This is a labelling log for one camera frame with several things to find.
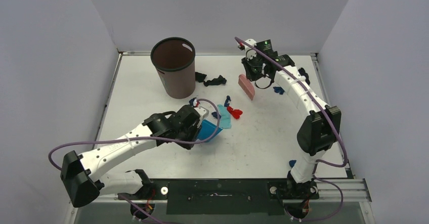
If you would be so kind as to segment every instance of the wall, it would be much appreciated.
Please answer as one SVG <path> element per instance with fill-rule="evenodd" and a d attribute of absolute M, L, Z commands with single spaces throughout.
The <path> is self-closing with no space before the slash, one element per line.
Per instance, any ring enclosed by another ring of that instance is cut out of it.
<path fill-rule="evenodd" d="M 1 223 L 62 223 L 48 151 L 95 138 L 117 51 L 91 0 L 0 0 L 0 14 Z"/>
<path fill-rule="evenodd" d="M 234 36 L 317 52 L 347 0 L 92 0 L 120 51 L 182 36 L 198 52 L 236 52 Z"/>
<path fill-rule="evenodd" d="M 429 0 L 349 0 L 319 54 L 377 223 L 427 223 Z"/>

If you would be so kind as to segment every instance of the black rim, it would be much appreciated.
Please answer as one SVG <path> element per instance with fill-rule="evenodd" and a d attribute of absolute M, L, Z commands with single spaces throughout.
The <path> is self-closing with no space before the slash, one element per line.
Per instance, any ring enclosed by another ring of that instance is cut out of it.
<path fill-rule="evenodd" d="M 166 69 L 166 68 L 160 67 L 160 66 L 158 66 L 158 65 L 155 64 L 155 62 L 153 61 L 153 52 L 158 48 L 158 46 L 160 46 L 162 43 L 164 43 L 166 41 L 169 41 L 169 40 L 181 40 L 181 41 L 183 41 L 186 45 L 188 45 L 192 49 L 192 58 L 191 58 L 191 60 L 186 65 L 178 67 L 178 68 L 175 68 L 175 69 Z M 191 42 L 187 41 L 186 39 L 180 38 L 180 37 L 165 38 L 165 39 L 161 40 L 160 42 L 158 42 L 153 47 L 152 51 L 150 52 L 150 61 L 155 66 L 155 68 L 159 69 L 161 71 L 166 71 L 166 72 L 174 72 L 174 71 L 183 70 L 186 67 L 190 66 L 194 62 L 194 60 L 195 60 L 195 48 L 194 48 L 194 45 Z"/>

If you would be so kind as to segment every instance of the pink brush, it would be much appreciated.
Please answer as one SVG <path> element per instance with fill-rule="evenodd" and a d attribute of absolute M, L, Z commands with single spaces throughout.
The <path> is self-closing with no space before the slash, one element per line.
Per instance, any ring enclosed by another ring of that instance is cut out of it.
<path fill-rule="evenodd" d="M 249 96 L 250 100 L 253 100 L 253 97 L 255 95 L 254 87 L 245 75 L 240 74 L 238 76 L 238 85 L 240 85 L 240 87 L 247 94 L 247 96 Z"/>

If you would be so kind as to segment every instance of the trash can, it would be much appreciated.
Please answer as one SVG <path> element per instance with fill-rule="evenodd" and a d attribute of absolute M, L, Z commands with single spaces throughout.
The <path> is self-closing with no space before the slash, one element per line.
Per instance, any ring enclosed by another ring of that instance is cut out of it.
<path fill-rule="evenodd" d="M 195 90 L 195 48 L 184 38 L 171 37 L 157 43 L 150 59 L 170 97 L 183 99 Z"/>

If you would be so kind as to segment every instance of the blue bin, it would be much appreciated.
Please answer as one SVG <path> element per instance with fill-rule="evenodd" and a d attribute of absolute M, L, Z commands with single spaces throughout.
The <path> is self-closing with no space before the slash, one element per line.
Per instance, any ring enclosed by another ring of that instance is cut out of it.
<path fill-rule="evenodd" d="M 202 126 L 201 131 L 197 137 L 199 140 L 206 139 L 211 134 L 213 134 L 214 130 L 216 129 L 216 125 L 212 124 L 208 120 L 203 120 L 201 123 L 201 126 Z M 219 134 L 219 132 L 221 132 L 221 131 L 222 131 L 222 129 L 218 128 L 218 131 L 216 131 L 216 134 L 211 139 L 215 138 Z"/>

